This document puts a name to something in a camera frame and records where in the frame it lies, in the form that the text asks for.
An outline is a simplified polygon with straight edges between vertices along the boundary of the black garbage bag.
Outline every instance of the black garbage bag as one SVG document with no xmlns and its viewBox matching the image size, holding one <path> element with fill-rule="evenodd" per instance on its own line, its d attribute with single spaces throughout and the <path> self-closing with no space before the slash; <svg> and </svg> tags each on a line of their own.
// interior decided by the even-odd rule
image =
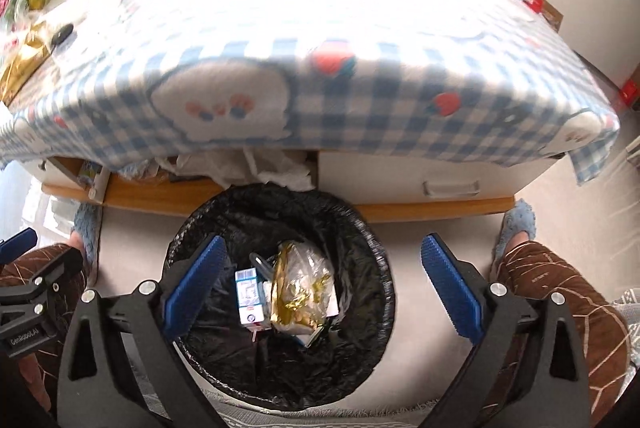
<svg viewBox="0 0 640 428">
<path fill-rule="evenodd" d="M 297 411 L 351 394 L 372 373 L 393 329 L 396 298 L 386 252 L 358 212 L 320 191 L 232 187 L 197 209 L 169 245 L 165 269 L 209 233 L 227 264 L 191 332 L 177 345 L 215 388 L 271 410 Z M 257 342 L 240 324 L 235 271 L 255 251 L 270 262 L 282 241 L 310 241 L 330 258 L 340 315 L 309 348 L 274 329 Z"/>
</svg>

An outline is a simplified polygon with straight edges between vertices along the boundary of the fuzzy blue slipper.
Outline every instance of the fuzzy blue slipper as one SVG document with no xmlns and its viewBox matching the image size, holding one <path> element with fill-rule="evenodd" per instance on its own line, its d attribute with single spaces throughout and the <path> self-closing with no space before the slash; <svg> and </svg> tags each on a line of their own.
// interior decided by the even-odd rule
<svg viewBox="0 0 640 428">
<path fill-rule="evenodd" d="M 519 199 L 516 206 L 504 214 L 500 240 L 494 250 L 496 261 L 503 258 L 504 250 L 509 241 L 521 231 L 526 231 L 529 234 L 530 241 L 536 238 L 536 214 L 524 199 Z"/>
<path fill-rule="evenodd" d="M 87 286 L 93 286 L 98 278 L 98 250 L 100 249 L 100 230 L 102 229 L 102 206 L 81 203 L 74 218 L 73 231 L 82 237 L 89 265 Z"/>
</svg>

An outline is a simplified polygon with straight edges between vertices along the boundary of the tablecloth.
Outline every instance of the tablecloth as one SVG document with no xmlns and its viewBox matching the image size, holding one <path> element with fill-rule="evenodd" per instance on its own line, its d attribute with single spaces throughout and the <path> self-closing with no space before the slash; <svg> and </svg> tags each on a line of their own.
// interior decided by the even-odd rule
<svg viewBox="0 0 640 428">
<path fill-rule="evenodd" d="M 105 0 L 10 110 L 0 166 L 245 146 L 502 166 L 569 152 L 582 183 L 620 128 L 519 0 Z"/>
</svg>

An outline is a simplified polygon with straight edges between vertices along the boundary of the yellow package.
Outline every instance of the yellow package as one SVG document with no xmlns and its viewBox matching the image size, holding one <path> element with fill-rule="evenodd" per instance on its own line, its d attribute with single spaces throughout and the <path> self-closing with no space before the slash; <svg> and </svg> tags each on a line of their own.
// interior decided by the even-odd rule
<svg viewBox="0 0 640 428">
<path fill-rule="evenodd" d="M 4 66 L 0 75 L 0 101 L 8 107 L 50 53 L 46 23 L 31 26 L 24 44 L 20 46 L 15 57 Z"/>
<path fill-rule="evenodd" d="M 282 243 L 271 287 L 273 327 L 287 334 L 313 334 L 325 322 L 333 288 L 331 264 L 314 246 Z"/>
</svg>

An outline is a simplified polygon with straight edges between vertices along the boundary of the drawer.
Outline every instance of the drawer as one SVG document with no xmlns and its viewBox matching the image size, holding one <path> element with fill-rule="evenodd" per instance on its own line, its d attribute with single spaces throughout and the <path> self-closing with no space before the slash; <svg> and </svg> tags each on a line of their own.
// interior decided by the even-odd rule
<svg viewBox="0 0 640 428">
<path fill-rule="evenodd" d="M 320 152 L 318 188 L 354 204 L 494 199 L 513 196 L 556 161 L 539 159 L 506 168 L 492 163 Z"/>
<path fill-rule="evenodd" d="M 74 164 L 81 164 L 82 162 L 80 160 L 78 160 L 77 163 L 70 162 L 76 162 L 76 160 L 52 157 L 37 161 L 24 161 L 21 164 L 27 172 L 43 184 L 82 189 L 77 179 L 79 168 L 76 170 L 76 167 L 73 166 Z"/>
</svg>

